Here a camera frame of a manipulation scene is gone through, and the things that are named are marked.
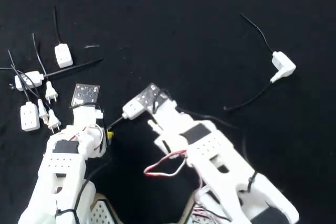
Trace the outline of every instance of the white plug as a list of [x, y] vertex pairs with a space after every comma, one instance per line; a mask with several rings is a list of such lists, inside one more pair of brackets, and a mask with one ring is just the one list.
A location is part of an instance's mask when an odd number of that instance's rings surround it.
[[56, 46], [55, 55], [60, 68], [65, 68], [74, 64], [68, 44], [59, 44], [58, 46]]
[[44, 124], [48, 125], [49, 115], [47, 113], [46, 108], [43, 105], [43, 101], [41, 99], [38, 99], [37, 104], [38, 104], [38, 115], [39, 115], [39, 117], [43, 120]]
[[55, 102], [57, 102], [57, 97], [58, 97], [58, 93], [56, 92], [56, 90], [54, 89], [53, 85], [51, 84], [51, 81], [47, 81], [46, 82], [46, 99], [48, 100], [49, 104], [50, 104], [50, 100], [54, 99]]
[[122, 107], [122, 111], [123, 111], [122, 116], [125, 119], [133, 120], [145, 110], [146, 108], [142, 106], [142, 104], [138, 102], [136, 98], [133, 98], [124, 107]]
[[[44, 80], [44, 76], [39, 71], [28, 72], [28, 73], [26, 73], [26, 75], [33, 81], [33, 83], [36, 87], [42, 85], [42, 81]], [[34, 87], [32, 82], [26, 76], [24, 76], [23, 74], [21, 74], [21, 76], [22, 76], [22, 79], [27, 83], [28, 87], [30, 87], [32, 89]], [[14, 81], [15, 81], [16, 89], [19, 90], [19, 91], [23, 91], [19, 76], [15, 76]]]
[[40, 128], [37, 106], [32, 102], [26, 102], [20, 108], [21, 128], [24, 131], [34, 131]]
[[283, 52], [273, 52], [273, 65], [278, 69], [278, 72], [270, 79], [271, 83], [276, 82], [282, 77], [290, 76], [296, 69], [295, 64]]
[[48, 128], [52, 131], [52, 133], [54, 133], [54, 129], [57, 128], [59, 130], [59, 126], [60, 125], [61, 125], [61, 122], [55, 116], [54, 111], [53, 110], [49, 110]]

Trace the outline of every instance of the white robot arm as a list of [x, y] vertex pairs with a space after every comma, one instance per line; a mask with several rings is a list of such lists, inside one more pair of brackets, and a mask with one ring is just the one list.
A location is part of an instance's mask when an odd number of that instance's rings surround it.
[[[93, 90], [83, 84], [77, 87], [82, 91]], [[94, 89], [90, 97], [93, 94], [97, 98], [98, 90]], [[101, 110], [85, 105], [74, 108], [73, 112], [74, 124], [52, 135], [47, 142], [35, 189], [18, 224], [91, 223], [90, 206], [96, 188], [89, 178], [84, 179], [85, 161], [102, 157], [108, 140], [105, 129], [97, 124], [97, 119], [103, 119]]]
[[267, 215], [280, 215], [286, 219], [284, 223], [298, 222], [299, 214], [291, 202], [238, 154], [214, 123], [195, 121], [176, 107], [165, 90], [151, 84], [123, 107], [123, 116], [133, 119], [148, 111], [155, 120], [148, 123], [159, 135], [154, 143], [165, 154], [186, 150], [188, 166], [207, 184], [195, 200], [208, 208], [206, 193], [213, 193], [220, 204], [211, 198], [211, 205], [217, 205], [216, 214], [223, 217], [214, 216], [217, 223], [255, 224]]

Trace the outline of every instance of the yellow connector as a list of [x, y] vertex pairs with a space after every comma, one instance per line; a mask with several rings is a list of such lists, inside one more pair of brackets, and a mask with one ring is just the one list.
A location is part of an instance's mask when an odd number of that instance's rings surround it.
[[111, 140], [114, 137], [114, 132], [113, 131], [108, 131], [107, 132], [107, 138]]

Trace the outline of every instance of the black tablecloth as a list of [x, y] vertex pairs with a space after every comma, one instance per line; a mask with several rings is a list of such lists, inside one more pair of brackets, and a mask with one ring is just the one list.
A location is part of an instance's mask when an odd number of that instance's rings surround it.
[[[0, 66], [9, 66], [10, 48], [17, 68], [40, 70], [31, 39], [35, 32], [47, 71], [58, 70], [56, 5], [61, 38], [75, 64], [104, 57], [92, 68], [52, 79], [59, 93], [53, 105], [63, 125], [72, 123], [68, 105], [76, 83], [101, 86], [99, 102], [112, 122], [126, 102], [155, 82], [169, 89], [179, 106], [248, 129], [250, 162], [293, 202], [300, 223], [334, 223], [335, 1], [0, 0]], [[255, 103], [226, 114], [224, 105], [249, 99], [276, 72], [259, 33], [240, 12], [297, 70]], [[20, 129], [25, 96], [9, 88], [13, 73], [0, 74], [0, 216], [1, 223], [15, 223], [32, 194], [50, 131]], [[175, 178], [143, 176], [162, 156], [148, 118], [115, 128], [113, 164], [93, 180], [125, 224], [177, 221], [197, 186], [188, 168]], [[240, 151], [242, 133], [218, 127]], [[90, 161], [88, 170], [99, 162]]]

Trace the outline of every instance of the red and white wire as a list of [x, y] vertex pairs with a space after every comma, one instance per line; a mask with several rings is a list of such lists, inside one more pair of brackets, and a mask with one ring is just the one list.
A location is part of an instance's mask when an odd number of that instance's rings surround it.
[[183, 168], [183, 166], [185, 165], [186, 163], [186, 158], [184, 157], [181, 165], [178, 167], [178, 169], [173, 172], [173, 173], [153, 173], [153, 172], [150, 172], [152, 169], [156, 168], [160, 163], [162, 163], [163, 161], [165, 161], [166, 159], [170, 158], [171, 156], [174, 156], [174, 155], [178, 155], [178, 156], [181, 156], [181, 155], [184, 155], [184, 153], [186, 152], [186, 150], [180, 150], [180, 151], [176, 151], [176, 152], [171, 152], [169, 153], [168, 155], [164, 156], [162, 159], [160, 159], [158, 162], [156, 162], [155, 164], [153, 165], [150, 165], [148, 166], [144, 171], [144, 175], [146, 176], [149, 176], [149, 177], [173, 177], [175, 175], [177, 175]]

